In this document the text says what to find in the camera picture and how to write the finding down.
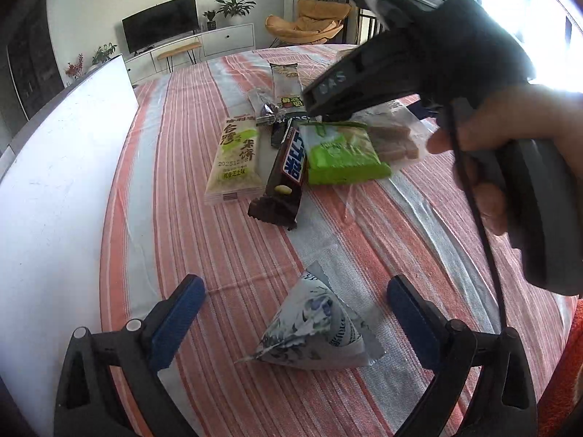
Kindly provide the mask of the right hand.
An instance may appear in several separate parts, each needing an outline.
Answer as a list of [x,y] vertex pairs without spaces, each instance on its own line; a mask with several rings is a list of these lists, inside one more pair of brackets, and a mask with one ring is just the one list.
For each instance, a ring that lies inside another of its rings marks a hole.
[[[458,126],[461,151],[495,149],[511,139],[548,139],[557,148],[577,182],[582,228],[582,94],[559,92],[540,85],[517,86],[489,97],[468,121]],[[451,151],[444,129],[427,142],[432,154]],[[507,201],[500,188],[477,173],[472,160],[465,168],[484,224],[492,234],[507,232]]]

